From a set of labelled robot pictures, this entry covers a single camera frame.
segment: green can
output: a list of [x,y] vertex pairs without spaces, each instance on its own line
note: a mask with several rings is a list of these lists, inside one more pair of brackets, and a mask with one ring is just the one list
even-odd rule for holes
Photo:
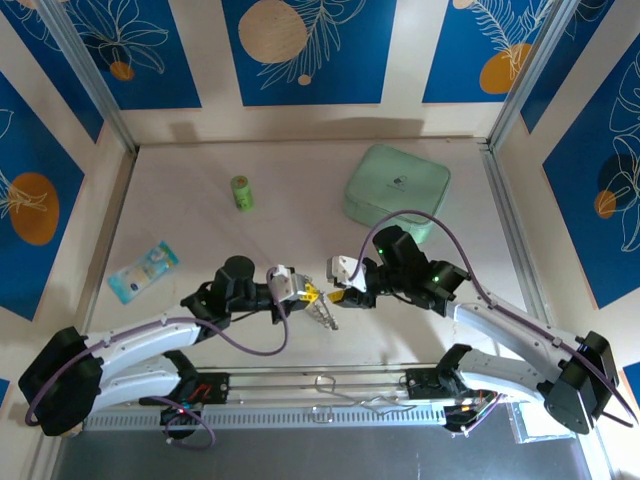
[[247,177],[244,175],[233,177],[231,179],[231,190],[238,210],[246,212],[253,208],[253,195],[251,194],[251,187]]

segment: yellow part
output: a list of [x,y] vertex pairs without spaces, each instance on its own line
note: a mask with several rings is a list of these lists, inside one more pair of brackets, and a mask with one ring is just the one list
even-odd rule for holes
[[340,303],[344,297],[344,290],[330,293],[327,297],[331,300],[331,303]]
[[307,293],[305,293],[304,295],[300,295],[300,300],[309,302],[309,304],[315,302],[320,296],[320,292],[318,291],[318,289],[310,283],[306,283],[304,289]]

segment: green case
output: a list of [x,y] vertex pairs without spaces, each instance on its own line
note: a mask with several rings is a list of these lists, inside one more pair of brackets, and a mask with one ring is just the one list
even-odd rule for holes
[[[374,145],[347,184],[343,210],[349,218],[369,227],[398,210],[421,210],[438,216],[450,179],[451,172],[443,165],[386,145]],[[417,215],[401,215],[385,224],[390,225],[398,225],[416,243],[422,243],[433,223]]]

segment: beige circle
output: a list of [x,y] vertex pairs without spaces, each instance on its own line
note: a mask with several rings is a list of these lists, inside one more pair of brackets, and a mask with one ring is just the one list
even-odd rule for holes
[[453,0],[453,6],[458,10],[469,8],[475,0]]
[[[33,4],[33,0],[16,0],[20,5],[35,10],[36,6]],[[58,3],[68,2],[69,0],[58,0]]]
[[281,63],[307,44],[307,27],[293,7],[281,0],[260,0],[240,19],[240,43],[257,62]]
[[303,87],[311,84],[311,77],[309,75],[300,75],[298,77],[298,83]]

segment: white table surface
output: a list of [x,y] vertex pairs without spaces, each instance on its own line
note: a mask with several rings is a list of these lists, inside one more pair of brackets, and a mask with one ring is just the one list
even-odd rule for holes
[[[387,142],[451,170],[451,189],[440,218],[458,235],[484,285],[523,306],[493,196],[474,140]],[[256,264],[256,281],[278,263],[294,266],[332,291],[327,258],[357,256],[368,229],[341,210],[343,189],[370,141],[229,143],[143,147],[117,227],[90,331],[109,330],[163,311],[191,316],[176,305],[213,278],[232,255]],[[236,209],[229,180],[246,175],[255,208]],[[166,241],[180,265],[122,305],[108,276]],[[422,249],[429,258],[461,261],[445,234],[434,227]],[[370,256],[376,258],[373,248]],[[333,308],[340,330],[316,324],[304,312],[290,319],[287,349],[261,358],[239,352],[220,338],[185,349],[196,366],[363,365],[437,362],[454,343],[489,353],[496,344],[464,325],[383,298],[375,310]],[[272,350],[282,327],[259,313],[226,330],[237,341]]]

